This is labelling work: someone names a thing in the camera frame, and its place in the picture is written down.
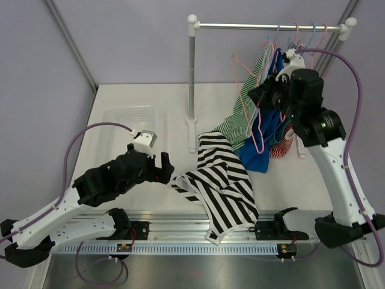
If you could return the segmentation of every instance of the white rack post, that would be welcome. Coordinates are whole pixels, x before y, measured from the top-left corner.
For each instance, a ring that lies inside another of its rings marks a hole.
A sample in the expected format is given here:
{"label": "white rack post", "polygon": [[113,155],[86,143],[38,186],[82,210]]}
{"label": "white rack post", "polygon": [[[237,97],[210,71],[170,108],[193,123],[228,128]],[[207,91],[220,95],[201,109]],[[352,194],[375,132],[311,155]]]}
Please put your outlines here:
{"label": "white rack post", "polygon": [[[195,124],[197,117],[194,114],[194,85],[195,85],[195,37],[198,29],[232,29],[232,30],[270,30],[275,31],[279,27],[279,31],[296,31],[295,25],[261,25],[261,24],[223,24],[223,23],[200,23],[196,15],[189,15],[188,36],[189,36],[189,67],[188,67],[188,114],[186,116],[186,124],[188,125],[188,145],[191,153],[196,151],[196,130]],[[348,18],[345,24],[338,26],[328,26],[328,32],[339,33],[339,40],[344,43],[348,38],[351,30],[357,25],[357,20],[353,17]],[[299,31],[312,32],[313,25],[298,26]],[[316,26],[315,31],[324,32],[325,26]]]}

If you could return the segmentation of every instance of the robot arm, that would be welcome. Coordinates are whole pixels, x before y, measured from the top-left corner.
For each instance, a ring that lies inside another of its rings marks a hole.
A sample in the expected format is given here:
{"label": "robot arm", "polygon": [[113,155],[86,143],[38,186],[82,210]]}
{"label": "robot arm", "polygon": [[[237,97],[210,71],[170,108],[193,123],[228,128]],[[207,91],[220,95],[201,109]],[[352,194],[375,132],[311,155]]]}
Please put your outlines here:
{"label": "robot arm", "polygon": [[371,230],[363,214],[375,228],[385,226],[385,216],[376,214],[358,182],[352,166],[354,182],[365,212],[359,210],[343,164],[346,132],[339,116],[322,107],[324,81],[318,72],[305,69],[303,57],[293,49],[286,53],[289,64],[248,93],[261,109],[278,109],[292,121],[294,132],[314,157],[330,195],[333,212],[319,216],[317,212],[289,208],[277,214],[283,230],[315,235],[327,246],[350,243]]}
{"label": "robot arm", "polygon": [[161,153],[162,168],[155,166],[152,152],[155,140],[153,132],[139,133],[134,143],[128,145],[127,153],[86,171],[67,189],[59,206],[28,228],[20,229],[52,208],[56,200],[23,220],[3,221],[0,224],[3,237],[18,232],[12,237],[12,244],[5,248],[7,261],[19,267],[30,267],[68,244],[100,237],[117,240],[127,235],[131,224],[125,211],[118,208],[95,219],[66,223],[83,211],[116,199],[144,181],[167,184],[174,167],[165,152]]}

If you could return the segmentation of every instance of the metal floor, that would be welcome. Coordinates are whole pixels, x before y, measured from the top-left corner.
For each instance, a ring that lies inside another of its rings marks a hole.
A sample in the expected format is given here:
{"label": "metal floor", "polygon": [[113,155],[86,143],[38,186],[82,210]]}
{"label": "metal floor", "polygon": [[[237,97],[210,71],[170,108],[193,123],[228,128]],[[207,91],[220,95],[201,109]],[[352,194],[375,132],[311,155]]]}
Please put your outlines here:
{"label": "metal floor", "polygon": [[[308,244],[299,244],[298,249],[298,255],[312,250]],[[99,258],[100,255],[81,255],[80,270]],[[128,280],[109,288],[364,288],[357,264],[340,249],[331,250],[323,246],[312,258],[295,263],[282,264],[256,258],[273,259],[270,256],[132,255],[125,259],[129,269]],[[93,282],[109,282],[119,271],[119,265],[106,261],[84,273],[84,277]],[[53,255],[44,289],[95,288],[75,276],[74,255]]]}

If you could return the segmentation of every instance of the metal pole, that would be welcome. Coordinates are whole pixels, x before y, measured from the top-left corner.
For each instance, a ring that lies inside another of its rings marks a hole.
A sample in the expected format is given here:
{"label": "metal pole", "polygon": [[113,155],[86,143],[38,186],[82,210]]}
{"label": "metal pole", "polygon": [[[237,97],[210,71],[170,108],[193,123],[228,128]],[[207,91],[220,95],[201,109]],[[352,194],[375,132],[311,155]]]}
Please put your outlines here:
{"label": "metal pole", "polygon": [[[361,0],[350,0],[349,4],[345,8],[345,11],[342,13],[338,23],[344,23],[349,17],[351,17],[360,2]],[[345,43],[345,41],[339,40],[338,37],[338,33],[333,33],[328,43],[326,44],[325,49],[338,53],[341,50],[342,45]],[[315,70],[317,70],[320,76],[324,78],[328,73],[329,69],[331,68],[333,62],[334,57],[329,54],[322,54],[315,65]]]}
{"label": "metal pole", "polygon": [[76,62],[79,64],[80,69],[82,70],[82,73],[84,74],[85,78],[87,79],[87,82],[90,85],[92,91],[94,93],[97,93],[97,84],[95,83],[95,80],[92,77],[87,66],[85,65],[85,62],[82,58],[82,55],[80,54],[79,49],[76,47],[75,42],[73,41],[72,36],[69,33],[69,30],[63,21],[63,17],[60,15],[59,10],[57,9],[57,7],[54,3],[54,0],[43,0],[43,2],[46,4],[48,11],[51,13],[56,24],[58,25],[60,32],[62,33],[62,35],[63,35],[71,53],[72,53],[72,55],[74,56]]}
{"label": "metal pole", "polygon": [[188,118],[194,118],[194,85],[195,85],[195,36],[188,40]]}
{"label": "metal pole", "polygon": [[[297,26],[295,25],[261,25],[261,24],[223,24],[223,23],[200,23],[198,24],[199,29],[237,29],[237,30],[277,30],[279,31],[296,31]],[[314,30],[312,25],[301,25],[298,26],[299,31],[310,31]],[[317,32],[325,31],[325,26],[316,26]],[[328,32],[340,33],[343,31],[343,26],[328,26]]]}

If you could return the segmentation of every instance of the black and white striped shirt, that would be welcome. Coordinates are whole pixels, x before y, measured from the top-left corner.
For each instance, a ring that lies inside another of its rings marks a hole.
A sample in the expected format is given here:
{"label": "black and white striped shirt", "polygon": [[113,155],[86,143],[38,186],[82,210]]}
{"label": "black and white striped shirt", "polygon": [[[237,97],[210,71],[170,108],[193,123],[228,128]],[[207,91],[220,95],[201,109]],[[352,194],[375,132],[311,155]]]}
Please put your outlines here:
{"label": "black and white striped shirt", "polygon": [[177,176],[171,187],[197,205],[210,220],[206,239],[219,244],[233,231],[254,227],[258,211],[247,172],[218,131],[199,135],[198,169]]}

